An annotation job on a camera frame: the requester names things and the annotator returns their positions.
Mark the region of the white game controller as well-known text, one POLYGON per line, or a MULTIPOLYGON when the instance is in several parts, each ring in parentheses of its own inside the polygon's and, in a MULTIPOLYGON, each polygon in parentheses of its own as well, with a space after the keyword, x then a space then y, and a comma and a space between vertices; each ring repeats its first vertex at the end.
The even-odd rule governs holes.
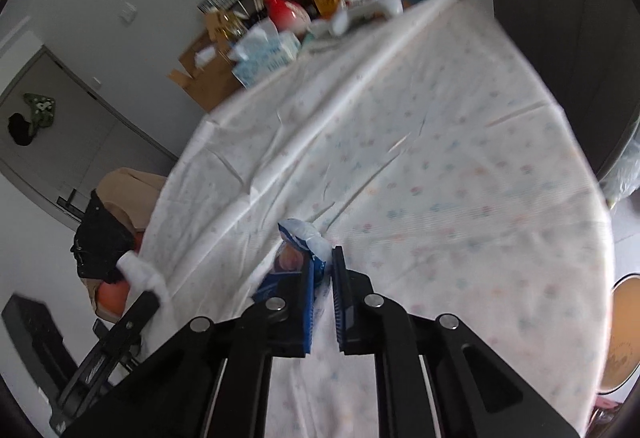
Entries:
POLYGON ((329 32, 334 37, 344 35, 352 24, 370 18, 382 16, 384 19, 393 19, 404 13, 404 5, 401 0, 355 0, 340 5, 331 20, 329 20, 329 32))

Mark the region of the grey dining chair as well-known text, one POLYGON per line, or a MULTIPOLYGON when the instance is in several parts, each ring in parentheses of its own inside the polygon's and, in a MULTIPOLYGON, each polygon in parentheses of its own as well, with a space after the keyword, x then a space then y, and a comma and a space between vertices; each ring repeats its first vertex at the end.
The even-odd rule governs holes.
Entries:
POLYGON ((632 0, 492 0, 506 34, 562 106, 603 178, 639 121, 639 11, 632 0))

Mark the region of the clear plastic garbage bag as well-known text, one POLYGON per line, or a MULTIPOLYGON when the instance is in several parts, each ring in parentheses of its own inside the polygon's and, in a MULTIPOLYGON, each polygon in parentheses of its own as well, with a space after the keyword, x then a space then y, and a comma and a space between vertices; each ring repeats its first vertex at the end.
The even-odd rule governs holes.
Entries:
POLYGON ((600 180, 600 187, 606 205, 613 208, 618 202, 631 196, 639 189, 640 175, 640 135, 636 130, 620 158, 610 171, 600 180))

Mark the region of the blue tissue box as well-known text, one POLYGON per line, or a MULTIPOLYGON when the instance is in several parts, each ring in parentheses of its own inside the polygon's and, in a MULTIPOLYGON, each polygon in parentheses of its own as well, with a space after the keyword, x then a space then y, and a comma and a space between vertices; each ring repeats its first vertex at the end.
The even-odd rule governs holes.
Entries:
POLYGON ((228 58, 234 62, 234 77, 243 87, 250 88, 291 64, 299 49, 300 41, 295 34, 279 32, 270 19, 265 19, 254 24, 233 45, 228 58))

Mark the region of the black tablet stand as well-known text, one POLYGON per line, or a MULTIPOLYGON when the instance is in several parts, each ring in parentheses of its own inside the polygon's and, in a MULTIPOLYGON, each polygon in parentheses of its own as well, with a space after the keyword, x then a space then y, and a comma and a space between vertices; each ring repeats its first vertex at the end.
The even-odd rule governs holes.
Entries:
POLYGON ((48 307, 12 294, 2 320, 27 372, 48 400, 56 403, 76 366, 48 307))

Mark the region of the grey door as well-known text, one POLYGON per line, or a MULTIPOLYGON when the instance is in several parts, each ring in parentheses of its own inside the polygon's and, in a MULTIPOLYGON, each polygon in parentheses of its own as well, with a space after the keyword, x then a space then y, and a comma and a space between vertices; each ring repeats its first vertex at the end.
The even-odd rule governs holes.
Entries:
POLYGON ((47 48, 41 48, 1 95, 1 173, 14 187, 74 230, 90 192, 112 170, 129 167, 166 176, 177 158, 81 83, 47 48), (9 120, 30 119, 28 94, 55 103, 54 121, 27 146, 9 133, 9 120))

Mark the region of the blue snack packet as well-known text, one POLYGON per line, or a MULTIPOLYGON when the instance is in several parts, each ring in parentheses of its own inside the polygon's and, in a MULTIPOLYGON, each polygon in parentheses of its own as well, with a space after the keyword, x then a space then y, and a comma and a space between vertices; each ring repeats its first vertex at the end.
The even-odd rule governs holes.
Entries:
POLYGON ((329 271, 332 266, 331 243, 307 221, 286 218, 278 222, 280 246, 274 254, 271 268, 252 295, 253 306, 266 311, 281 311, 286 300, 292 299, 300 318, 302 300, 302 269, 309 257, 314 262, 314 322, 322 317, 329 294, 329 271))

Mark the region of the white floral tablecloth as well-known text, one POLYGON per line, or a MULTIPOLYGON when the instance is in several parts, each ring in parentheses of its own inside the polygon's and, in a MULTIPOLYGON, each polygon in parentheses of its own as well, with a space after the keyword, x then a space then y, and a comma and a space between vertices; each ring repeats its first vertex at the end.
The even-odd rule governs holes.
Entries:
POLYGON ((426 0, 311 45, 201 121, 141 247, 168 291, 144 352, 196 316, 237 317, 286 218, 412 314, 458 316, 585 429, 611 218, 562 109, 476 0, 426 0))

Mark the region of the red white bottle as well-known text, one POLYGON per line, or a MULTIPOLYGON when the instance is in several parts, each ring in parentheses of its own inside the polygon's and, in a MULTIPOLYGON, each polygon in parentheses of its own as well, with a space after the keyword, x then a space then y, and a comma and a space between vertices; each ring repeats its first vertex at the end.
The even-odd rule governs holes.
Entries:
POLYGON ((264 4, 279 33, 291 32, 296 36, 306 33, 311 20, 303 7, 289 0, 264 0, 264 4))

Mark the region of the open brown cardboard box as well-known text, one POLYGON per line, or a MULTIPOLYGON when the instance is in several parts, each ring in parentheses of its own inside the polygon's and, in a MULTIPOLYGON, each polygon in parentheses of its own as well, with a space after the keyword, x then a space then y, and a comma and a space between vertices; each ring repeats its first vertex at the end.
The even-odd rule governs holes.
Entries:
POLYGON ((168 78, 210 112, 242 87, 232 73, 235 62, 230 52, 246 27, 235 13, 226 10, 206 13, 204 23, 203 33, 179 58, 182 69, 172 70, 168 78))

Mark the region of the clothes pile on chair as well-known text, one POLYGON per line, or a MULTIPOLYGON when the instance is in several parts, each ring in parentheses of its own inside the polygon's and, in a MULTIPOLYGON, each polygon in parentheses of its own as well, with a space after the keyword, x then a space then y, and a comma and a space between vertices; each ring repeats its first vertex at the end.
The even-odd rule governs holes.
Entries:
POLYGON ((130 286, 119 258, 140 250, 164 176, 122 167, 105 175, 90 193, 70 252, 94 313, 115 323, 125 312, 130 286))

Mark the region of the beige round trash bin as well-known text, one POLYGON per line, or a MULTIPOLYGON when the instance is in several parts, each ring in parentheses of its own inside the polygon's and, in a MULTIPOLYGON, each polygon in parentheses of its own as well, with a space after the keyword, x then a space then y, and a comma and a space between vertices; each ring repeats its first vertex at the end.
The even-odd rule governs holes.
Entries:
POLYGON ((639 275, 631 273, 614 286, 611 337, 600 394, 615 392, 637 371, 639 331, 639 275))

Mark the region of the white plastic bag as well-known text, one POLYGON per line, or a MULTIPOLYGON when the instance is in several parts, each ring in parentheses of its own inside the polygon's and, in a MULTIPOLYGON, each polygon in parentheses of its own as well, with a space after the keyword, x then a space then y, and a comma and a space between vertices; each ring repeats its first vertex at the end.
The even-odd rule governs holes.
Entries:
POLYGON ((160 302, 160 315, 170 318, 174 316, 165 279, 153 264, 130 250, 119 258, 117 268, 129 284, 126 308, 130 308, 143 292, 149 291, 155 294, 160 302))

